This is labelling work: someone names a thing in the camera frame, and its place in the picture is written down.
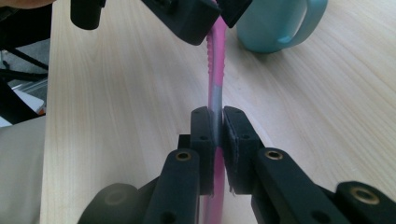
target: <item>wood grain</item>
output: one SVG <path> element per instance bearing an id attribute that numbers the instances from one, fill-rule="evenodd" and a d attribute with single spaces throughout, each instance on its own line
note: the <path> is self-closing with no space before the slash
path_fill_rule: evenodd
<path id="1" fill-rule="evenodd" d="M 41 223 L 77 223 L 105 186 L 158 176 L 190 112 L 206 105 L 203 43 L 177 39 L 140 1 L 107 1 L 100 27 L 53 5 Z M 301 45 L 263 55 L 227 32 L 224 104 L 314 182 L 358 180 L 396 199 L 396 3 L 332 0 Z M 255 223 L 226 193 L 223 223 Z"/>

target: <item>black clamp jaw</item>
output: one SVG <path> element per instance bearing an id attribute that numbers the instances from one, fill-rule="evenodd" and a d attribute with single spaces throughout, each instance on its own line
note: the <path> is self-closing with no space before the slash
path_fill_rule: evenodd
<path id="1" fill-rule="evenodd" d="M 396 203 L 359 182 L 335 193 L 313 183 L 285 152 L 265 147 L 242 110 L 226 106 L 223 150 L 229 184 L 251 194 L 258 223 L 394 223 Z M 198 223 L 199 196 L 213 193 L 214 144 L 206 107 L 191 113 L 161 175 L 141 189 L 114 184 L 101 190 L 78 223 Z"/>
<path id="2" fill-rule="evenodd" d="M 192 45 L 200 45 L 221 16 L 233 27 L 252 0 L 142 0 L 176 36 Z M 99 26 L 106 0 L 71 0 L 71 21 L 79 28 Z"/>

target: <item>black metal bracket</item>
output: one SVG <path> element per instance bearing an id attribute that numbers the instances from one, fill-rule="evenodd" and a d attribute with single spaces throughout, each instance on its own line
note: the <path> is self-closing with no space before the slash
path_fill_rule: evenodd
<path id="1" fill-rule="evenodd" d="M 237 194 L 251 194 L 259 223 L 394 223 L 396 203 L 360 182 L 317 186 L 277 148 L 264 147 L 243 111 L 224 108 L 225 164 Z"/>
<path id="2" fill-rule="evenodd" d="M 251 194 L 258 223 L 394 223 L 396 203 L 359 182 L 335 193 L 317 186 L 277 148 L 265 147 L 242 110 L 224 107 L 224 158 L 229 184 Z M 213 193 L 214 144 L 207 107 L 191 112 L 191 134 L 182 134 L 160 176 L 141 189 L 114 184 L 101 190 L 79 224 L 198 223 L 199 196 Z"/>

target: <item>mug handle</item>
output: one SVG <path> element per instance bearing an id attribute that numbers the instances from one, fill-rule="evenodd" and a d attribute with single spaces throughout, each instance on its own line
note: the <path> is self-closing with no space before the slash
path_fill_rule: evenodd
<path id="1" fill-rule="evenodd" d="M 283 36 L 277 40 L 281 48 L 301 44 L 315 30 L 327 6 L 327 0 L 306 0 L 306 12 L 299 30 L 294 36 Z"/>

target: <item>teal cup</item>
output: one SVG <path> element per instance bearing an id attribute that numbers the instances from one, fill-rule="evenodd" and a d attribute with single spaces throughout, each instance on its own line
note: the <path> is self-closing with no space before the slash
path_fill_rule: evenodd
<path id="1" fill-rule="evenodd" d="M 246 49 L 272 53 L 301 44 L 315 30 L 327 0 L 253 0 L 236 24 Z"/>

